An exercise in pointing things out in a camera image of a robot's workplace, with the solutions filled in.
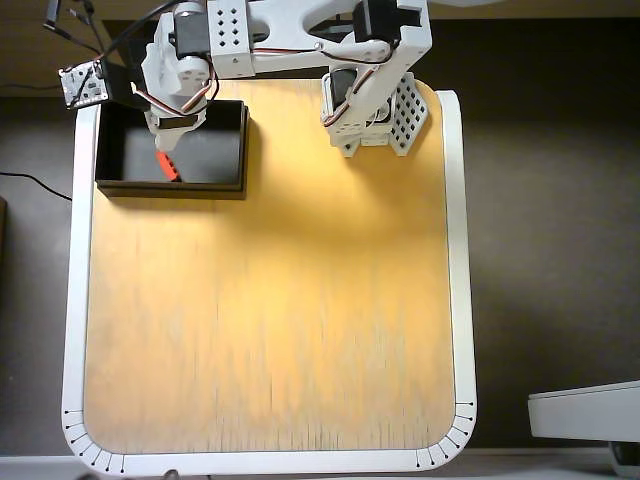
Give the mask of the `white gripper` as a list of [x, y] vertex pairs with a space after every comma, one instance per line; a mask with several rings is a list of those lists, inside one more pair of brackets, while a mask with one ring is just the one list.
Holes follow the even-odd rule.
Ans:
[[215, 85], [209, 61], [178, 58], [175, 24], [174, 19], [158, 21], [141, 64], [149, 103], [145, 119], [157, 150], [174, 150], [183, 135], [204, 122], [207, 95]]

